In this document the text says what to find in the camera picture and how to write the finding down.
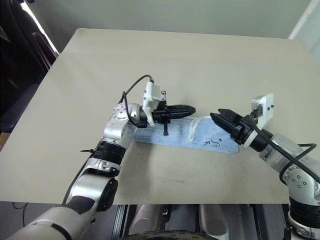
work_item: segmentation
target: beige table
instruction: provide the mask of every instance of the beige table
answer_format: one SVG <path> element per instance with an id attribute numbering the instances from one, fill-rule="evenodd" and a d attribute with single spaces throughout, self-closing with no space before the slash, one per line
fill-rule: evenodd
<path id="1" fill-rule="evenodd" d="M 318 143 L 320 69 L 300 41 L 152 31 L 78 29 L 0 153 L 0 200 L 61 203 L 123 90 L 151 74 L 168 104 L 195 116 L 250 112 L 274 93 L 267 129 Z M 145 83 L 128 99 L 142 103 Z M 320 147 L 310 154 L 320 160 Z M 115 204 L 286 203 L 287 188 L 252 149 L 235 154 L 133 143 Z"/>

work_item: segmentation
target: black cable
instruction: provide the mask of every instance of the black cable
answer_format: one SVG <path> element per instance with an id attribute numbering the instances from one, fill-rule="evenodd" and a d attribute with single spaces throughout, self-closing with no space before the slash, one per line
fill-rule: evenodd
<path id="1" fill-rule="evenodd" d="M 125 92 L 125 95 L 127 95 L 135 87 L 135 85 L 137 85 L 144 78 L 149 78 L 151 82 L 154 82 L 152 76 L 150 76 L 149 74 L 143 75 L 137 81 L 135 81 L 134 84 L 132 84 L 131 87 L 129 87 L 129 89 Z M 123 100 L 124 100 L 124 95 L 122 95 L 122 97 L 121 97 L 120 101 L 118 102 L 118 104 L 122 103 Z"/>
<path id="2" fill-rule="evenodd" d="M 25 227 L 25 212 L 26 212 L 26 206 L 28 205 L 29 203 L 27 202 L 26 204 L 24 204 L 22 207 L 16 207 L 15 203 L 12 202 L 12 206 L 14 209 L 17 209 L 17 210 L 21 210 L 22 209 L 22 225 L 23 227 Z"/>
<path id="3" fill-rule="evenodd" d="M 314 143 L 305 143 L 305 144 L 298 144 L 300 147 L 309 147 L 307 148 L 305 151 L 303 151 L 301 154 L 299 154 L 298 156 L 296 156 L 296 159 L 300 159 L 302 157 L 304 157 L 305 155 L 307 155 L 309 152 L 311 152 L 314 148 L 316 148 L 316 144 Z M 287 171 L 287 169 L 292 165 L 293 163 L 291 161 L 289 161 L 280 171 L 279 173 L 279 179 L 280 181 L 287 185 L 287 183 L 284 181 L 283 179 L 283 175 L 285 174 L 285 172 Z"/>
<path id="4" fill-rule="evenodd" d="M 17 209 L 17 210 L 23 209 L 27 204 L 28 204 L 28 203 L 25 203 L 22 207 L 17 207 L 17 206 L 15 205 L 15 202 L 12 202 L 13 208 L 14 208 L 14 209 Z"/>
<path id="5" fill-rule="evenodd" d="M 283 150 L 280 146 L 278 146 L 277 144 L 275 144 L 267 135 L 265 135 L 264 132 L 262 132 L 257 125 L 255 124 L 254 121 L 254 117 L 250 116 L 250 123 L 252 128 L 271 146 L 273 147 L 275 150 L 277 150 L 280 154 L 282 154 L 285 158 L 287 158 L 289 161 L 291 161 L 292 163 L 294 163 L 295 165 L 297 165 L 299 168 L 301 168 L 303 171 L 305 171 L 310 177 L 312 177 L 315 181 L 317 181 L 318 183 L 320 183 L 320 177 L 314 173 L 310 168 L 308 168 L 306 165 L 304 165 L 302 162 L 299 161 L 299 159 L 301 157 L 303 157 L 305 154 L 309 153 L 311 150 L 313 150 L 317 145 L 315 143 L 312 143 L 311 146 L 305 150 L 304 152 L 302 152 L 301 154 L 299 154 L 297 157 L 293 157 L 292 155 L 290 155 L 288 152 L 286 152 L 285 150 Z"/>
<path id="6" fill-rule="evenodd" d="M 28 204 L 29 204 L 29 203 L 27 202 L 27 203 L 24 205 L 23 210 L 22 210 L 22 225 L 23 225 L 23 227 L 26 226 L 26 224 L 25 224 L 25 212 L 26 212 L 26 206 L 27 206 Z"/>
<path id="7" fill-rule="evenodd" d="M 127 94 L 125 91 L 122 93 L 122 98 L 124 99 L 125 111 L 126 111 L 126 115 L 128 116 L 129 122 L 138 128 L 138 124 L 136 124 L 130 116 L 129 109 L 128 109 Z"/>

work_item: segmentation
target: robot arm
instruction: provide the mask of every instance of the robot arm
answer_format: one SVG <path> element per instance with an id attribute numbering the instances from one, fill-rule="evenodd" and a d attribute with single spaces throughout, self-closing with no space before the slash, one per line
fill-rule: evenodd
<path id="1" fill-rule="evenodd" d="M 251 107 L 251 115 L 245 117 L 229 109 L 219 109 L 220 114 L 210 115 L 218 126 L 230 133 L 236 143 L 259 152 L 259 157 L 276 170 L 281 182 L 288 186 L 290 201 L 288 219 L 291 227 L 287 229 L 289 238 L 286 239 L 304 237 L 303 239 L 320 240 L 320 185 L 319 181 L 315 180 L 319 179 L 320 162 L 306 155 L 316 145 L 299 145 L 284 136 L 262 129 L 272 117 L 274 108 L 272 94 L 254 99 Z M 301 148 L 308 146 L 312 148 L 307 151 Z M 295 161 L 297 164 L 280 153 L 279 147 L 297 159 Z M 315 178 L 305 170 L 311 170 Z"/>
<path id="2" fill-rule="evenodd" d="M 160 92 L 149 75 L 144 77 L 150 81 L 144 91 L 143 106 L 127 103 L 126 95 L 132 87 L 124 92 L 104 127 L 103 137 L 67 190 L 63 204 L 46 211 L 10 240 L 79 239 L 94 222 L 96 213 L 106 211 L 113 204 L 118 187 L 115 177 L 137 128 L 145 128 L 147 123 L 153 126 L 156 122 L 164 124 L 164 135 L 168 135 L 170 119 L 187 117 L 196 111 L 186 105 L 167 106 L 166 93 Z"/>

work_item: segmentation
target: gray wall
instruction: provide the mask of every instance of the gray wall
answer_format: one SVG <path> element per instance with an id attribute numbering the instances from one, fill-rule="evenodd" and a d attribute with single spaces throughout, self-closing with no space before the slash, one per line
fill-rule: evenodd
<path id="1" fill-rule="evenodd" d="M 287 38 L 310 0 L 36 0 L 61 52 L 78 28 Z"/>
<path id="2" fill-rule="evenodd" d="M 303 40 L 320 65 L 320 2 L 302 26 L 295 39 Z"/>

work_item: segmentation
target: black joint band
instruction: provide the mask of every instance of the black joint band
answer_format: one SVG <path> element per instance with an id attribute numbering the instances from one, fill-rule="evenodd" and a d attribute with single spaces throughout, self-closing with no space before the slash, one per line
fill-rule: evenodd
<path id="1" fill-rule="evenodd" d="M 101 141 L 94 150 L 92 158 L 102 159 L 120 165 L 125 153 L 126 149 L 124 147 Z"/>
<path id="2" fill-rule="evenodd" d="M 53 224 L 51 225 L 51 227 L 52 227 L 53 229 L 59 231 L 59 232 L 65 237 L 66 240 L 72 240 L 69 232 L 68 232 L 67 230 L 65 230 L 62 226 L 59 226 L 59 225 L 53 223 Z"/>
<path id="3" fill-rule="evenodd" d="M 117 188 L 118 181 L 114 178 L 111 178 L 104 187 L 104 190 L 101 194 L 99 204 L 96 209 L 97 212 L 104 212 L 112 206 L 115 199 Z"/>
<path id="4" fill-rule="evenodd" d="M 307 205 L 290 200 L 290 215 L 301 225 L 309 228 L 320 229 L 320 206 Z"/>
<path id="5" fill-rule="evenodd" d="M 72 209 L 81 215 L 88 212 L 94 204 L 95 204 L 95 201 L 89 197 L 73 196 L 67 204 L 60 205 L 58 207 L 65 207 L 65 208 Z"/>
<path id="6" fill-rule="evenodd" d="M 262 129 L 262 132 L 267 135 L 268 138 L 272 138 L 273 134 L 267 130 Z M 264 140 L 263 137 L 261 137 L 259 134 L 254 138 L 252 143 L 250 144 L 250 147 L 254 150 L 256 150 L 258 153 L 261 152 L 263 149 L 267 147 L 268 143 L 266 140 Z"/>

